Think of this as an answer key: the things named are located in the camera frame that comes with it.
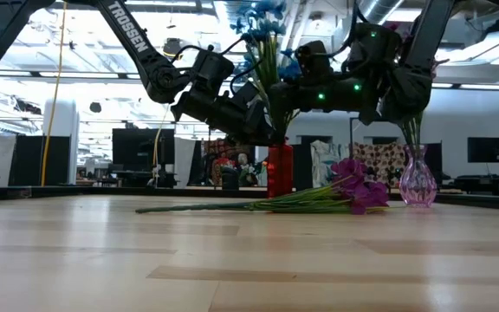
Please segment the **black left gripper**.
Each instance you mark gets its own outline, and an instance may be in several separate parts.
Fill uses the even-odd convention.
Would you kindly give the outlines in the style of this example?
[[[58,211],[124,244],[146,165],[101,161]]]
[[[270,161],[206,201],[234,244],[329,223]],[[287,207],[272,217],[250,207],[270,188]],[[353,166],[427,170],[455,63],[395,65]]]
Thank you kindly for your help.
[[[267,122],[264,101],[253,84],[244,84],[233,97],[229,97],[228,91],[215,96],[192,87],[181,94],[173,107],[175,121],[183,114],[226,133],[238,143],[254,146],[273,143],[274,128]]]

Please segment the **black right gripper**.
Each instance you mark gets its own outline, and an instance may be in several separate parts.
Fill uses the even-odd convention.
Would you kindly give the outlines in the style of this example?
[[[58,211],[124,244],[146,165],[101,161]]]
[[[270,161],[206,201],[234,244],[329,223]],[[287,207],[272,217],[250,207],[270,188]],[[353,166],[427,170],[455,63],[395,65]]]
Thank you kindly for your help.
[[[285,82],[278,82],[269,89],[269,114],[276,130],[287,130],[297,116],[296,110],[308,112],[319,99],[318,92]]]

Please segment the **red glass vase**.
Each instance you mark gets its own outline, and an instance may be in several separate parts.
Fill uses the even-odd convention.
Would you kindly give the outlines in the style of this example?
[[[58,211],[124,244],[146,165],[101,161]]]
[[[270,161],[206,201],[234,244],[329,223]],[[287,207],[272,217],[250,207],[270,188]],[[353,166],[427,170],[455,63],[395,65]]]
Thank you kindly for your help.
[[[293,147],[284,143],[270,146],[267,164],[267,193],[276,198],[292,192]]]

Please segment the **pink glass vase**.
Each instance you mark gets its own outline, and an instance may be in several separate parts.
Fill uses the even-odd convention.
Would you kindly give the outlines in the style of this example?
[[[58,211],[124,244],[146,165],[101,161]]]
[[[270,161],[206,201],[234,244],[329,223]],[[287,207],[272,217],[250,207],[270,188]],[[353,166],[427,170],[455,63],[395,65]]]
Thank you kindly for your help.
[[[407,162],[399,180],[404,202],[413,207],[429,208],[437,195],[437,183],[424,160],[425,145],[406,145]]]

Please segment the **dark colourful cloth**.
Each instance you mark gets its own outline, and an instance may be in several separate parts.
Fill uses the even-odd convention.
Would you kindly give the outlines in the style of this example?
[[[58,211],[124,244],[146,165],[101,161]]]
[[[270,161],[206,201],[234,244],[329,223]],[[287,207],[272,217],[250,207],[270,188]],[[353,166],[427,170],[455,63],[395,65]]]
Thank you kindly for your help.
[[[254,146],[237,143],[231,145],[223,139],[204,142],[204,156],[209,161],[211,183],[213,185],[222,185],[223,167],[226,166],[237,170],[237,155],[239,153],[246,153],[250,164],[255,162]]]

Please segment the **white draped cloth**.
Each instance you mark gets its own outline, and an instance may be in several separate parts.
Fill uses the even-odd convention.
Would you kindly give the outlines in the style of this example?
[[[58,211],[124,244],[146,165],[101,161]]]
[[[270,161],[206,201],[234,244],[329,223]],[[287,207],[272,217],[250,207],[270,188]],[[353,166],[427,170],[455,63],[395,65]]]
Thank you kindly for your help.
[[[349,145],[316,140],[310,144],[313,188],[327,185],[333,175],[331,165],[349,157]]]

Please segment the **large black hanging speaker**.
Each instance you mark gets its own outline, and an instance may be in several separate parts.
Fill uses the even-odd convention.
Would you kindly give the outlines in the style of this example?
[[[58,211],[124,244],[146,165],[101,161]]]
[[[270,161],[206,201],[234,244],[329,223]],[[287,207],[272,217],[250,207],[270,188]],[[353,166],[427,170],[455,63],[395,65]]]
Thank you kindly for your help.
[[[180,38],[167,38],[165,40],[165,44],[163,45],[163,55],[168,59],[173,59],[174,57],[177,60],[181,60],[183,57],[183,53],[181,49],[183,48],[183,41]]]

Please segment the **large black monitor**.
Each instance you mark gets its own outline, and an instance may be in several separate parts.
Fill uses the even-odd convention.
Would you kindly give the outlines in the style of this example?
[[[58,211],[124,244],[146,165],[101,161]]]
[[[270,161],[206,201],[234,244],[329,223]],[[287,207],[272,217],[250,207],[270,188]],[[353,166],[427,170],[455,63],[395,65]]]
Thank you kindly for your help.
[[[153,165],[154,144],[158,142],[157,163],[174,164],[174,130],[114,128],[112,131],[113,163],[127,171],[148,172]]]

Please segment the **dark office desk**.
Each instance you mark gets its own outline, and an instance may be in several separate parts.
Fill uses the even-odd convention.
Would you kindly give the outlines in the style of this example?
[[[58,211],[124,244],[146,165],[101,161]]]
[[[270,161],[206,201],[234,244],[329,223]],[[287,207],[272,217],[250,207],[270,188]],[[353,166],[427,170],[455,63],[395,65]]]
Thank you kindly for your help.
[[[75,184],[95,187],[174,188],[177,180],[175,174],[170,172],[160,177],[153,176],[152,172],[117,171],[99,178],[78,175]]]

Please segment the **brown patterned cloth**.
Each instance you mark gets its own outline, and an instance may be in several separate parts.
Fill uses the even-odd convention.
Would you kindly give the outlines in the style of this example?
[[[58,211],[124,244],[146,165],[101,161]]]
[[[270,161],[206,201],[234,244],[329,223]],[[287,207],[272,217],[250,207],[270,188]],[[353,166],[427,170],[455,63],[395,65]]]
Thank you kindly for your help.
[[[400,174],[406,165],[404,146],[398,143],[353,143],[353,157],[366,165],[372,181],[382,182],[390,188],[399,186]]]

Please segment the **small black monitor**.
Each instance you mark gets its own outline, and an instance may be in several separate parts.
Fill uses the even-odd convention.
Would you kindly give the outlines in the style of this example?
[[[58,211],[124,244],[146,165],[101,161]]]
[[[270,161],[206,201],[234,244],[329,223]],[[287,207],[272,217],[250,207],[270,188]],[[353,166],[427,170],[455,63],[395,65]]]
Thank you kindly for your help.
[[[469,137],[467,148],[470,163],[499,163],[499,138]]]

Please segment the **black room panel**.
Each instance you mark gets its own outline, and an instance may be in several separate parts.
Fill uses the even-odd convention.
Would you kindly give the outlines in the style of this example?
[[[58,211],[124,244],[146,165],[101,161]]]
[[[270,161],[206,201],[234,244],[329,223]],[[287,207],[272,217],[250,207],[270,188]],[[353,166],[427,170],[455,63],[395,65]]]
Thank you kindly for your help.
[[[40,186],[44,136],[16,137],[16,146],[10,169],[9,185]],[[70,138],[51,136],[46,162],[45,185],[66,185],[70,158]]]

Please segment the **black pole frame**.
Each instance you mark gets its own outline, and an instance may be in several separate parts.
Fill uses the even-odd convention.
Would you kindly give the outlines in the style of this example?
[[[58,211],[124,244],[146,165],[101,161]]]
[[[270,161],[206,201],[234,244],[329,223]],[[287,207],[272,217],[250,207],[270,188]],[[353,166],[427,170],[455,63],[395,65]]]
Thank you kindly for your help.
[[[380,127],[381,122],[374,122],[370,125],[363,124],[358,117],[349,118],[349,142],[351,144],[358,142],[364,144],[372,144],[373,137],[375,137]]]

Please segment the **silver ceiling duct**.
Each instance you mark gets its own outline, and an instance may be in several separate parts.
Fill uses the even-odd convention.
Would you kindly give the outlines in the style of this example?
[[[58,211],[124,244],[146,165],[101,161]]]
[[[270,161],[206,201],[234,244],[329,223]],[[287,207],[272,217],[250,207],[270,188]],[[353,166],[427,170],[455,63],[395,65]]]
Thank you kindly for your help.
[[[363,17],[373,24],[382,24],[405,0],[360,0]]]

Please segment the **black aluminium table frame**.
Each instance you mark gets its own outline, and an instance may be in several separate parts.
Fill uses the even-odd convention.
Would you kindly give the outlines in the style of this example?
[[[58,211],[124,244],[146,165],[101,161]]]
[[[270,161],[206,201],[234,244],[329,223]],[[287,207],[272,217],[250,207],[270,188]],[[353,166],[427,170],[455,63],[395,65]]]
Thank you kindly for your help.
[[[88,186],[10,186],[0,187],[0,200],[20,198],[47,198],[80,195],[129,195],[153,197],[195,198],[266,198],[265,191],[222,191],[209,187],[203,189],[151,189],[135,187],[88,187]],[[484,195],[459,195],[439,193],[438,204],[461,205],[499,209],[499,197]]]

